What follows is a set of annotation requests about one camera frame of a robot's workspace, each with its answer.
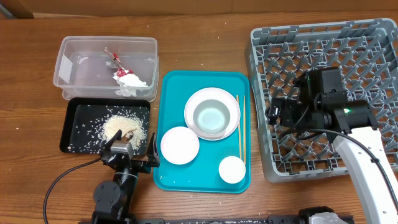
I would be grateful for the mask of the brown food scraps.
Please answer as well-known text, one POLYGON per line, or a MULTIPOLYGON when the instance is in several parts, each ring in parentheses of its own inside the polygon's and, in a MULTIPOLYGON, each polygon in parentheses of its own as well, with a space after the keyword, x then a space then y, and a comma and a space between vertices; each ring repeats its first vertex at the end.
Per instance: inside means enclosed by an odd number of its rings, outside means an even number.
POLYGON ((127 131, 124 136, 122 137, 123 141, 130 141, 133 137, 134 137, 134 131, 136 129, 131 129, 129 131, 127 131))

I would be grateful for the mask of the white paper cup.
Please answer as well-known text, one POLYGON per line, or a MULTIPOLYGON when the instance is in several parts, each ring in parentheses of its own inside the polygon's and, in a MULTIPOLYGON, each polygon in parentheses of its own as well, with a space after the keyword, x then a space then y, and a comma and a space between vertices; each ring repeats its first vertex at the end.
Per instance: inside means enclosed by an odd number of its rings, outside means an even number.
POLYGON ((237 184, 246 175, 244 162, 236 156, 225 157, 219 164, 219 175, 228 184, 237 184))

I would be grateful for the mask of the white napkin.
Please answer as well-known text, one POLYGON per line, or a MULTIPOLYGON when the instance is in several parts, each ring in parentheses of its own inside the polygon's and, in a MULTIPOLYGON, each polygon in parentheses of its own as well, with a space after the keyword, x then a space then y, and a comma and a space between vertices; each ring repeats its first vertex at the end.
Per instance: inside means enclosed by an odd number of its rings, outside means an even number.
POLYGON ((122 77, 115 75, 113 78, 120 86, 120 89, 115 91, 118 96, 136 97, 136 88, 148 87, 146 82, 141 81, 138 76, 132 73, 122 77))

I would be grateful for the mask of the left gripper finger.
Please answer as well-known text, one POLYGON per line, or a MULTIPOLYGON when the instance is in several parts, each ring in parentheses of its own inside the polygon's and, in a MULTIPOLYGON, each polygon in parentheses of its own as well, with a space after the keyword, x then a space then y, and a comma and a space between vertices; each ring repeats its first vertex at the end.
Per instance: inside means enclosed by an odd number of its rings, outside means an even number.
POLYGON ((122 138, 122 131, 119 129, 116 134, 99 150, 99 154, 104 154, 111 150, 111 146, 115 141, 120 141, 122 138))
POLYGON ((155 133, 152 133, 150 138, 149 145, 147 147, 146 156, 148 158, 148 163, 151 167, 159 167, 160 166, 160 158, 157 150, 157 143, 155 133))

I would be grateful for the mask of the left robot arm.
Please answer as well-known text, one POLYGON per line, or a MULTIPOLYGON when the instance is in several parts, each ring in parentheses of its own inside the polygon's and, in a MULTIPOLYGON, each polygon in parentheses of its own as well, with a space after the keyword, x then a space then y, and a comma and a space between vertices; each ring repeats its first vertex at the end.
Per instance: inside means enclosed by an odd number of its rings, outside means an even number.
POLYGON ((129 213, 132 196, 140 173, 149 174, 160 165, 155 136, 147 147, 148 160, 133 158, 132 144, 122 140, 122 131, 109 140, 99 152, 104 165, 114 170, 112 180, 97 185, 93 193, 95 209, 92 223, 137 223, 129 213))

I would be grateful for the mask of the red snack wrapper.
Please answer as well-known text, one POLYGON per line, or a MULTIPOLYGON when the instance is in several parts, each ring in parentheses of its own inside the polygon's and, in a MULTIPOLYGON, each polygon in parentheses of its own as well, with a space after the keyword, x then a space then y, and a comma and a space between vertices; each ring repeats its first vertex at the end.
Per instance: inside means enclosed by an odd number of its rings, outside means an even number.
POLYGON ((116 71, 116 76, 118 78, 121 78, 121 77, 123 77, 125 75, 128 75, 128 74, 134 74, 134 72, 132 70, 127 69, 121 63, 120 58, 119 58, 119 56, 117 54, 110 52, 107 47, 104 48, 104 52, 106 54, 108 54, 111 57, 111 59, 114 62, 114 64, 116 64, 116 66, 118 68, 118 70, 116 71))

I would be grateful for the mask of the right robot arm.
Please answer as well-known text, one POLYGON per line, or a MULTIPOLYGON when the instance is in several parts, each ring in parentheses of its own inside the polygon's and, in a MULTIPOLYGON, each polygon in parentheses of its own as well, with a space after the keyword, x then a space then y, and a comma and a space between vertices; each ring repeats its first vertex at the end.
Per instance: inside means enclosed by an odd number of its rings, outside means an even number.
POLYGON ((379 123, 365 100, 350 101, 339 68, 304 72, 294 79, 298 97, 273 98, 271 125, 293 133, 326 134, 343 160, 368 223, 397 223, 397 179, 384 152, 379 123))

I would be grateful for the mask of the white rice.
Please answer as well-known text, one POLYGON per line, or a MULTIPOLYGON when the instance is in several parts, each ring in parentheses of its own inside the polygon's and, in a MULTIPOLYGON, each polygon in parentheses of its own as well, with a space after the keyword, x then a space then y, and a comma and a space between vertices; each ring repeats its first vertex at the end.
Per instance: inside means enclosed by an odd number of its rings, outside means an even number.
POLYGON ((120 129, 131 130, 134 155, 143 155, 147 145, 150 109, 145 106, 79 105, 65 152, 97 154, 120 129))

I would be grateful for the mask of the grey bowl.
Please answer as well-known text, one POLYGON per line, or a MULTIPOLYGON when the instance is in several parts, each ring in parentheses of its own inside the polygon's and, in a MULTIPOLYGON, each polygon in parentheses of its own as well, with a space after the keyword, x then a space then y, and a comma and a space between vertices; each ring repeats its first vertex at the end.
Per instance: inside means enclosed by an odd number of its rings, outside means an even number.
POLYGON ((193 120, 201 132, 214 136, 225 131, 230 122, 230 113, 224 103, 205 100, 195 108, 193 120))

